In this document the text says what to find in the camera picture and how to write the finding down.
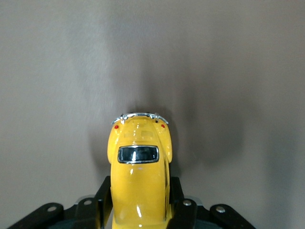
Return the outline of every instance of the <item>bolt head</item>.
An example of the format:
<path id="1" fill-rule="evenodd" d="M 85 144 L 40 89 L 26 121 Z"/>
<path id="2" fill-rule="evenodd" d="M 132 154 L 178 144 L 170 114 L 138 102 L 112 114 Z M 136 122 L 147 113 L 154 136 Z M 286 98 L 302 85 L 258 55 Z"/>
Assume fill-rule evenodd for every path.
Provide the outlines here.
<path id="1" fill-rule="evenodd" d="M 92 201 L 88 199 L 84 202 L 84 205 L 90 205 L 91 203 L 92 203 Z"/>
<path id="2" fill-rule="evenodd" d="M 225 209 L 221 206 L 217 206 L 216 211 L 218 211 L 219 213 L 225 213 Z"/>
<path id="3" fill-rule="evenodd" d="M 57 207 L 52 206 L 52 207 L 49 207 L 49 208 L 47 209 L 47 211 L 48 211 L 48 212 L 52 212 L 52 211 L 55 211 L 56 209 L 57 209 Z"/>
<path id="4" fill-rule="evenodd" d="M 192 203 L 191 203 L 191 201 L 190 201 L 189 199 L 185 199 L 185 200 L 183 201 L 183 204 L 186 205 L 186 206 L 192 205 Z"/>

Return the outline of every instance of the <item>black bracket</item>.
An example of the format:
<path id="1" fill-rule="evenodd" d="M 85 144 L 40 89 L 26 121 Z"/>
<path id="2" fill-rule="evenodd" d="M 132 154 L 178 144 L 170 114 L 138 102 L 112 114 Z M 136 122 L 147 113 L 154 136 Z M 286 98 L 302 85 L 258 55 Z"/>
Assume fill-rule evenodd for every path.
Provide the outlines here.
<path id="1" fill-rule="evenodd" d="M 167 229 L 255 229 L 228 205 L 214 205 L 208 211 L 184 198 L 178 177 L 171 177 L 170 185 L 173 218 Z M 112 209 L 110 186 L 107 176 L 94 197 L 84 198 L 66 210 L 58 203 L 45 204 L 8 229 L 103 229 Z"/>

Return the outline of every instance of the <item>screw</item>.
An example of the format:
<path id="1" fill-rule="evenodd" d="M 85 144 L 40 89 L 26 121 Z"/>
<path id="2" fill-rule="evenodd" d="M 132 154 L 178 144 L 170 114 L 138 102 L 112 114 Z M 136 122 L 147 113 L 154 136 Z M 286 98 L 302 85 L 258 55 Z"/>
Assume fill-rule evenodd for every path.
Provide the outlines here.
<path id="1" fill-rule="evenodd" d="M 91 204 L 92 203 L 92 201 L 91 200 L 86 200 L 85 202 L 84 202 L 84 205 L 89 205 L 89 204 Z"/>
<path id="2" fill-rule="evenodd" d="M 225 209 L 221 206 L 217 206 L 216 211 L 218 211 L 219 213 L 225 213 Z"/>
<path id="3" fill-rule="evenodd" d="M 188 200 L 188 199 L 185 199 L 185 200 L 183 201 L 183 204 L 186 205 L 186 206 L 192 205 L 191 201 Z"/>
<path id="4" fill-rule="evenodd" d="M 47 211 L 48 211 L 48 212 L 51 212 L 51 211 L 55 211 L 55 210 L 56 210 L 56 207 L 53 206 L 53 207 L 49 207 Z"/>

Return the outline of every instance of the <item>yellow toy car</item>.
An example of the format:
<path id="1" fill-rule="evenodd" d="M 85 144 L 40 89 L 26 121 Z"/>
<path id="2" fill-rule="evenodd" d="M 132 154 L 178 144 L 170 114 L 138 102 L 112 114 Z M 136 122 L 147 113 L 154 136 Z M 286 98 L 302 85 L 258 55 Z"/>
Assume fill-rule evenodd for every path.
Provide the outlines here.
<path id="1" fill-rule="evenodd" d="M 164 229 L 172 218 L 167 124 L 151 113 L 122 114 L 113 121 L 107 149 L 113 229 Z"/>

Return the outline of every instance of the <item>volkswagen beetle model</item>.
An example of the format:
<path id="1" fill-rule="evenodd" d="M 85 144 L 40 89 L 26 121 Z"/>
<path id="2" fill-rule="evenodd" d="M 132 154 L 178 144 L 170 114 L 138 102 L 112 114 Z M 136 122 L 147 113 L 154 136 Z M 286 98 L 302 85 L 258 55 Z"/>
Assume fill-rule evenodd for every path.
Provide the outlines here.
<path id="1" fill-rule="evenodd" d="M 166 228 L 172 217 L 168 122 L 158 114 L 122 114 L 112 123 L 107 157 L 111 164 L 112 228 Z"/>

